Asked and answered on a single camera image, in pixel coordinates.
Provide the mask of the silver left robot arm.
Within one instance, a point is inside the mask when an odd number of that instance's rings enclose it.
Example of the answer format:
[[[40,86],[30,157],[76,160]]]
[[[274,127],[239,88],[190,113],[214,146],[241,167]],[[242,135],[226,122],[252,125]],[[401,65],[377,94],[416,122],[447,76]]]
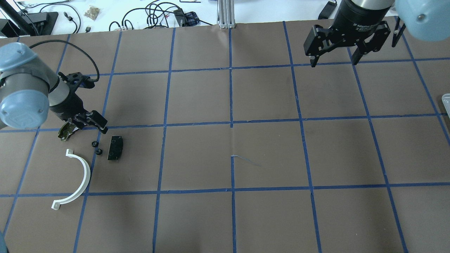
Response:
[[[56,73],[20,42],[3,45],[0,54],[1,128],[38,128],[52,111],[64,122],[58,133],[62,141],[89,125],[107,133],[107,120],[96,110],[87,111],[76,94],[78,88],[94,88],[99,77]]]

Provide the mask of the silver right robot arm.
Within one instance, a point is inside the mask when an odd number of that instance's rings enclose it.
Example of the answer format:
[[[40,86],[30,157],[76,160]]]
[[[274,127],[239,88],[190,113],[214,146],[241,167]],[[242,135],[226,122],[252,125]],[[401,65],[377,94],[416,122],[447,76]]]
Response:
[[[378,52],[391,29],[384,17],[394,7],[398,13],[392,47],[405,29],[416,39],[442,41],[449,37],[448,0],[343,0],[329,28],[314,25],[304,44],[305,55],[315,67],[320,56],[336,48],[356,46],[351,63],[364,55]]]

